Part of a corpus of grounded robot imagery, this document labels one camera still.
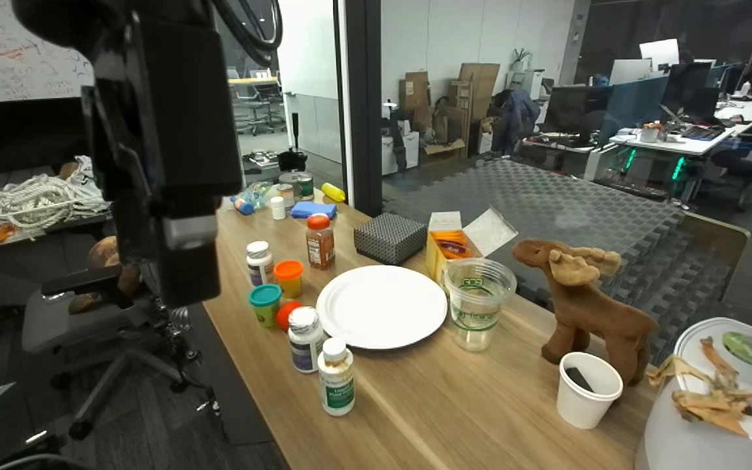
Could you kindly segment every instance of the white rope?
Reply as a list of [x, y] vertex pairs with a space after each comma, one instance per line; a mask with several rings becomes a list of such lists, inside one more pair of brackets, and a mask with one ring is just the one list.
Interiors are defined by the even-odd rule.
[[78, 167], [62, 179], [35, 175], [0, 188], [0, 222], [20, 229], [49, 229], [53, 225], [101, 213], [111, 204], [95, 185], [92, 159], [77, 155]]

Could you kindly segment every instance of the black box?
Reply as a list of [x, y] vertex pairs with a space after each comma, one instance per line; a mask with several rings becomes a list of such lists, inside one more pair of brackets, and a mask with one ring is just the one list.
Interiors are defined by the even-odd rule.
[[382, 263], [406, 263], [426, 244], [426, 226], [421, 222], [382, 213], [370, 225], [356, 229], [356, 249]]

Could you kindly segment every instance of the orange bottle cap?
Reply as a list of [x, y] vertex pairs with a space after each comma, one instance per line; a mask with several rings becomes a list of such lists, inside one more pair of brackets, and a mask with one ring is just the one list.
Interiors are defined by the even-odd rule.
[[302, 274], [302, 263], [295, 257], [274, 263], [274, 279], [299, 279]]
[[305, 218], [305, 226], [312, 226], [312, 229], [327, 229], [327, 226], [329, 226], [329, 213], [323, 213], [323, 212], [312, 213], [312, 217]]

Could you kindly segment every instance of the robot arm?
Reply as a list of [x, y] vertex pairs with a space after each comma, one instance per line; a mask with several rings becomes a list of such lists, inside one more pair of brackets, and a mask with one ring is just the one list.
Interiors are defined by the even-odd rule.
[[121, 256], [144, 263], [164, 304], [214, 298], [214, 212], [240, 188], [240, 159], [211, 5], [13, 0], [13, 11], [95, 68], [84, 112]]

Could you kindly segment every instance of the white cup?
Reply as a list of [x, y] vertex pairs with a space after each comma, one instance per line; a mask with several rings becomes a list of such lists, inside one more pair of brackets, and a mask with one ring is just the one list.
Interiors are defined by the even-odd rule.
[[[578, 368], [594, 392], [569, 377], [567, 368]], [[622, 388], [622, 376], [604, 358], [567, 353], [558, 359], [556, 410], [575, 427], [596, 427]]]

